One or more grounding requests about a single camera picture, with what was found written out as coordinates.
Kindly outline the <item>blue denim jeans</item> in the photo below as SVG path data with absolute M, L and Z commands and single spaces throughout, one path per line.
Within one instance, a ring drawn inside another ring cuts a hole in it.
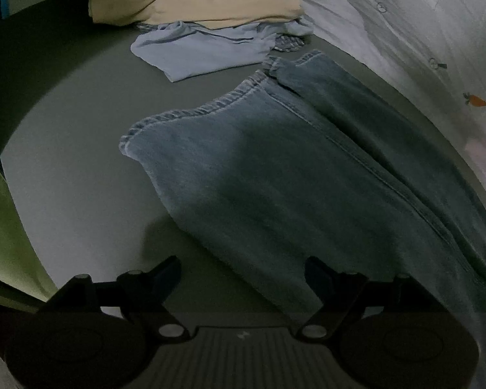
M 444 151 L 321 51 L 271 57 L 234 90 L 134 124 L 119 144 L 177 226 L 298 320 L 314 255 L 415 277 L 479 341 L 486 388 L 486 207 Z

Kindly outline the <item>green cloth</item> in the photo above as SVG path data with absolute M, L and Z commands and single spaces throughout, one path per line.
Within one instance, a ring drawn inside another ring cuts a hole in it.
M 29 241 L 1 172 L 0 281 L 42 301 L 58 291 Z

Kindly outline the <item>light blue garment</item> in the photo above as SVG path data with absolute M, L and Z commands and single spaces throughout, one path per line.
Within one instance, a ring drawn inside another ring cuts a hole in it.
M 273 51 L 275 38 L 286 34 L 310 37 L 312 26 L 304 19 L 285 23 L 254 22 L 209 29 L 191 22 L 138 26 L 141 34 L 132 53 L 159 69 L 172 82 L 263 62 Z

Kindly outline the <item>striped grey garment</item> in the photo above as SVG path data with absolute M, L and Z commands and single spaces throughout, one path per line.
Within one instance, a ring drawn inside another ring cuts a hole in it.
M 297 52 L 310 42 L 309 37 L 281 34 L 275 38 L 273 51 L 281 53 Z

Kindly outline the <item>white carrot-print storage bag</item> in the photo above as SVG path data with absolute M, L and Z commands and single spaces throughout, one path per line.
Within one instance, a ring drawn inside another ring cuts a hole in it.
M 486 189 L 486 0 L 301 0 L 321 39 L 418 108 Z

